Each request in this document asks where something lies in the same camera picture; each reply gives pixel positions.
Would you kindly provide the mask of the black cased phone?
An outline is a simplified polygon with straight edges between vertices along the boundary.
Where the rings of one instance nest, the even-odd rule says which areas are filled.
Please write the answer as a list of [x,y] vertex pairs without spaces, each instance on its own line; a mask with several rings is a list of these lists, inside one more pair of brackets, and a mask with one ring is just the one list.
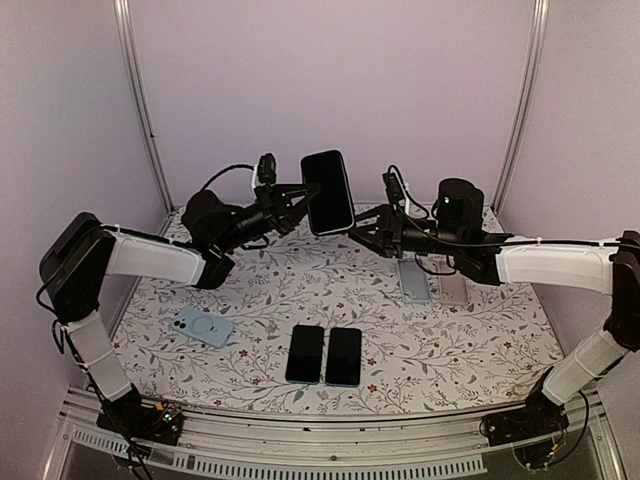
[[355,224],[346,166],[339,150],[308,155],[301,162],[305,184],[318,184],[319,193],[308,205],[311,232],[316,236],[344,233]]

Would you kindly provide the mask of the light blue case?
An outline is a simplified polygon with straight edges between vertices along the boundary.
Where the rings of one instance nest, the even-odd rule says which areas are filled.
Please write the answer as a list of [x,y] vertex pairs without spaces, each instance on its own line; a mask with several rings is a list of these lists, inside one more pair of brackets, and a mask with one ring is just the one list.
[[414,260],[398,259],[397,271],[401,298],[406,304],[426,304],[431,292],[426,273]]

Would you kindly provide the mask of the white phone case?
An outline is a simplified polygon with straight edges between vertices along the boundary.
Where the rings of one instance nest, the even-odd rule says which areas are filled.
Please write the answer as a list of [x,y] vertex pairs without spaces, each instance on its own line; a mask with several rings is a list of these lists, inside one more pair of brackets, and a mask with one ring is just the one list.
[[466,279],[445,260],[437,263],[439,301],[447,306],[463,306],[469,302]]

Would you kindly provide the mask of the phone with dark screen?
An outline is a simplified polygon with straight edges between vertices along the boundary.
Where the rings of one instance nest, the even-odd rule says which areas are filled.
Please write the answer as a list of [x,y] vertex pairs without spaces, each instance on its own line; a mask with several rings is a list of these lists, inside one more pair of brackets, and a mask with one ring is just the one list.
[[325,370],[325,383],[357,387],[361,379],[362,332],[357,328],[332,328]]

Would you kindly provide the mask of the bare phone dark screen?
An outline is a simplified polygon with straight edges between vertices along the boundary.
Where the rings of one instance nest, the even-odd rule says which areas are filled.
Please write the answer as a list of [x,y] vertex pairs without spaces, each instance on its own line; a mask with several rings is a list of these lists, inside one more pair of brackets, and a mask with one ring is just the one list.
[[285,371],[288,382],[317,384],[320,381],[324,333],[321,326],[293,327]]

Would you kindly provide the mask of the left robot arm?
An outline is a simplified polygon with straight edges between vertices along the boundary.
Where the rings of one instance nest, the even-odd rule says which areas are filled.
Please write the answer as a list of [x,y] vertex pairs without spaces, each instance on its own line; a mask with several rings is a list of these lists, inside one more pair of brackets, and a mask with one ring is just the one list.
[[100,315],[108,276],[167,280],[201,290],[219,288],[235,266],[233,251],[271,231],[292,232],[320,192],[316,183],[258,186],[247,207],[223,203],[204,189],[188,201],[182,223],[191,240],[178,242],[78,214],[40,262],[43,293],[64,338],[102,394],[111,419],[128,434],[148,426],[148,412],[115,353]]

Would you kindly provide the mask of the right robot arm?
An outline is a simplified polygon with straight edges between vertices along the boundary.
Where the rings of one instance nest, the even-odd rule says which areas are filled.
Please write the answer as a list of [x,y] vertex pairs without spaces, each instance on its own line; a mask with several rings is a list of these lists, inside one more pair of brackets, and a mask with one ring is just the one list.
[[385,174],[388,201],[355,218],[349,237],[386,258],[439,254],[454,271],[483,285],[531,283],[591,290],[611,298],[604,324],[537,381],[517,427],[537,436],[584,386],[639,349],[639,234],[613,240],[549,240],[483,230],[484,194],[471,182],[440,182],[435,217],[413,218],[400,206],[401,183]]

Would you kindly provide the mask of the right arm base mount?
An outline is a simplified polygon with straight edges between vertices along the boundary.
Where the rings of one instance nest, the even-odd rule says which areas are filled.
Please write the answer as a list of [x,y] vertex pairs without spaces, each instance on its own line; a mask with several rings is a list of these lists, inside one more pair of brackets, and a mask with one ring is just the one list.
[[511,445],[517,463],[533,471],[556,459],[568,427],[563,407],[522,406],[483,416],[478,430],[490,446]]

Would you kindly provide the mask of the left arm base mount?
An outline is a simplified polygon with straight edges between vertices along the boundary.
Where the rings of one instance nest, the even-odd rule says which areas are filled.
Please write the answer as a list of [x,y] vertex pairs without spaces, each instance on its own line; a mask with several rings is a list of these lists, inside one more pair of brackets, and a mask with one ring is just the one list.
[[145,406],[138,401],[107,402],[96,426],[127,438],[176,446],[182,434],[184,416],[173,407]]

